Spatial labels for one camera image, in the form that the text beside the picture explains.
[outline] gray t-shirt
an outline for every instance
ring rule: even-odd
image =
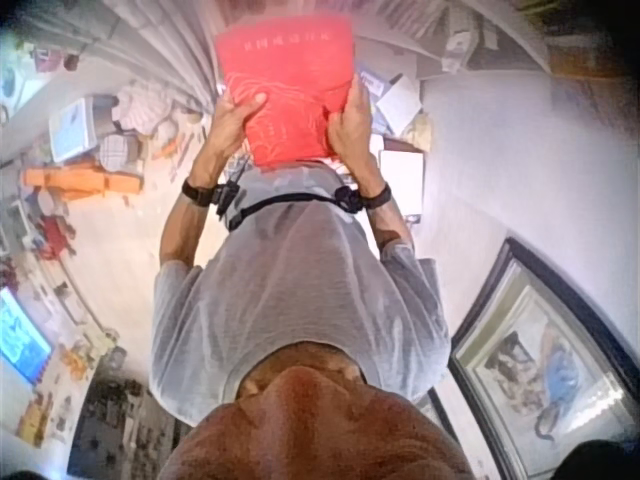
[[[331,196],[339,178],[305,166],[243,177],[230,214],[269,195]],[[231,232],[206,267],[163,265],[155,283],[150,388],[196,425],[286,345],[343,350],[368,384],[416,401],[444,372],[450,339],[431,263],[400,241],[378,260],[354,217],[321,202],[276,204]]]

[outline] watch strap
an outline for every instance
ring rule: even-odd
[[[382,192],[380,192],[375,197],[367,198],[367,197],[363,197],[362,195],[360,196],[360,198],[362,199],[362,205],[367,210],[373,210],[374,208],[381,207],[385,203],[391,201],[391,197],[392,197],[391,187],[389,186],[388,183],[384,184],[384,188],[382,189]]]
[[[199,207],[208,207],[213,202],[213,197],[218,185],[212,188],[196,188],[189,185],[187,180],[182,184],[182,193]]]

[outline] framed picture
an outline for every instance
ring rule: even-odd
[[[436,393],[436,390],[432,388],[427,394],[422,397],[417,403],[416,408],[420,410],[429,420],[438,425],[441,429],[449,434],[456,443],[460,443],[456,432],[454,432],[447,412],[440,402],[440,397]]]
[[[549,478],[578,444],[640,431],[640,371],[598,314],[509,238],[449,369],[503,478]]]

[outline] red book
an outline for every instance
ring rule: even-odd
[[[353,77],[353,33],[338,15],[309,15],[238,26],[215,39],[235,103],[267,102],[246,125],[257,165],[332,154],[327,118],[342,111]]]

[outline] t-shirt sleeve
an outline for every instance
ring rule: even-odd
[[[441,380],[451,354],[451,337],[442,314],[435,262],[418,260],[413,249],[400,240],[383,249],[380,261],[398,289],[411,320],[408,328],[403,329],[406,333],[401,341],[407,355],[409,377],[416,376],[407,378],[407,387],[413,396],[419,397]]]
[[[162,265],[156,276],[149,384],[161,403],[167,391],[164,380],[188,321],[185,305],[201,273],[201,267],[189,268],[178,260],[171,260]]]

